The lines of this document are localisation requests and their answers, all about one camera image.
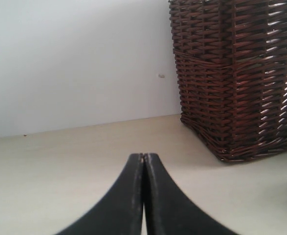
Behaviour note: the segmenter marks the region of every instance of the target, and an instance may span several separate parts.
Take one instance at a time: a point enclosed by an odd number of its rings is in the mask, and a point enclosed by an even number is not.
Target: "wicker basket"
[[[287,149],[287,0],[172,0],[181,120],[226,162]]]

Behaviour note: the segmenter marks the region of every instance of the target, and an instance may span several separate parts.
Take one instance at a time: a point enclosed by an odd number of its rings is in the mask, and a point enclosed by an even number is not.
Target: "black curved edge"
[[[145,154],[144,207],[149,235],[236,235],[197,207],[157,154]]]
[[[131,154],[107,194],[57,235],[140,235],[143,167],[143,154]]]

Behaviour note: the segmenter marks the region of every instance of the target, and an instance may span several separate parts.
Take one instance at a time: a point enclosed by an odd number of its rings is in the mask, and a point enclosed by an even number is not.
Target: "white wall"
[[[0,0],[0,137],[179,113],[175,71],[167,0]]]

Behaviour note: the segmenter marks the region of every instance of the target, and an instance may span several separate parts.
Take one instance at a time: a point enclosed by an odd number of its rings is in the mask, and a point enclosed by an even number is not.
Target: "beige floor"
[[[0,139],[0,235],[58,232],[104,195],[133,152],[158,153],[196,204],[240,234],[287,235],[287,153],[224,165],[179,116]]]

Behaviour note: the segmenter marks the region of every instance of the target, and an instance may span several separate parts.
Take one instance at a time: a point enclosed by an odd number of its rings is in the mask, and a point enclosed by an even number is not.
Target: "black plastic part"
[[[172,180],[157,154],[145,154],[144,207],[149,235],[235,235]]]
[[[140,235],[143,154],[130,155],[123,171],[89,212],[57,235]]]

